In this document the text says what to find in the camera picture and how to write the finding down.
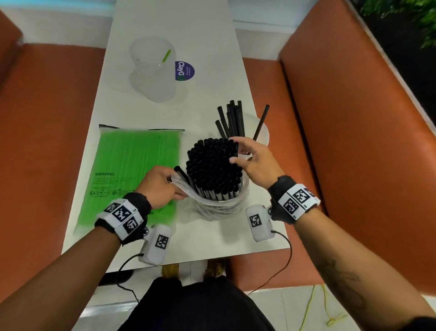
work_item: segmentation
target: purple sticker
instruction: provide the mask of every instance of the purple sticker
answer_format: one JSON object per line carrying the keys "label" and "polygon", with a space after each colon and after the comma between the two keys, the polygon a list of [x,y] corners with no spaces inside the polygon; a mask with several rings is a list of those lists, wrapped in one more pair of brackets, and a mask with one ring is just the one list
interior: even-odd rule
{"label": "purple sticker", "polygon": [[176,61],[176,80],[189,80],[195,74],[194,67],[187,62]]}

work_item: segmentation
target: hand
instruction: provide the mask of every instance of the hand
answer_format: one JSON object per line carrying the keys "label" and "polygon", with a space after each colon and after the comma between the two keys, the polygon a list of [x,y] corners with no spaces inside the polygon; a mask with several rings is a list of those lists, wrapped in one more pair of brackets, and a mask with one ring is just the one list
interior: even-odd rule
{"label": "hand", "polygon": [[230,163],[241,166],[256,185],[269,189],[280,176],[285,174],[265,145],[245,137],[232,137],[230,139],[239,143],[238,152],[240,154],[248,152],[253,155],[249,160],[232,157]]}
{"label": "hand", "polygon": [[168,182],[175,173],[171,168],[155,165],[145,174],[135,192],[145,195],[153,209],[162,208],[171,200],[183,200],[187,197],[185,192]]}

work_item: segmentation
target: person's left arm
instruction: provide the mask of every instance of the person's left arm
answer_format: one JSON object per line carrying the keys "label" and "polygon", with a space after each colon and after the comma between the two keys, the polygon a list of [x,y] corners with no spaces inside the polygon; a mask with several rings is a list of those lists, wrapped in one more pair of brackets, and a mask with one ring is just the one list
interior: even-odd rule
{"label": "person's left arm", "polygon": [[[136,189],[158,209],[186,195],[167,182],[174,170],[156,166]],[[120,247],[116,234],[102,227],[75,243],[0,303],[2,331],[71,330]]]}

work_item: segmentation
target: green plastic package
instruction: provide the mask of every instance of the green plastic package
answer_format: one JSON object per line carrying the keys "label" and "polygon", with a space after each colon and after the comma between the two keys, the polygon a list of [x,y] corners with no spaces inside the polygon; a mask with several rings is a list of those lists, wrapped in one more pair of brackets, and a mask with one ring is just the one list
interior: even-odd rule
{"label": "green plastic package", "polygon": [[[92,165],[75,232],[93,227],[95,216],[114,199],[136,189],[153,166],[179,164],[183,130],[123,130],[100,128],[100,141]],[[170,224],[176,202],[153,210],[148,225]]]}

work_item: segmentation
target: yellow cord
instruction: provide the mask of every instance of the yellow cord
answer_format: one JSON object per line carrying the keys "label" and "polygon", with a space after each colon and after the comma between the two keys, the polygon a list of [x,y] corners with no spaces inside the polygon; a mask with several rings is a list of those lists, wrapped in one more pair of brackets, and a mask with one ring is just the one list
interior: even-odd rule
{"label": "yellow cord", "polygon": [[[315,287],[316,287],[316,285],[314,285],[312,287],[312,292],[310,293],[310,298],[309,298],[309,301],[307,302],[306,312],[304,313],[303,322],[301,323],[301,326],[300,326],[300,331],[303,331],[304,324],[306,323],[307,313],[309,312],[310,303],[312,302],[312,298],[313,298],[313,293],[315,291]],[[324,284],[321,285],[321,287],[323,288],[323,291],[324,291],[324,310],[326,311],[326,314],[327,314],[327,316],[329,318],[329,320],[326,322],[326,325],[328,327],[331,327],[334,323],[336,323],[339,320],[344,319],[348,315],[345,314],[345,313],[340,313],[338,316],[336,316],[336,318],[333,318],[333,317],[330,316],[330,314],[328,313],[328,310],[327,310],[327,290],[326,290],[326,287],[325,287]]]}

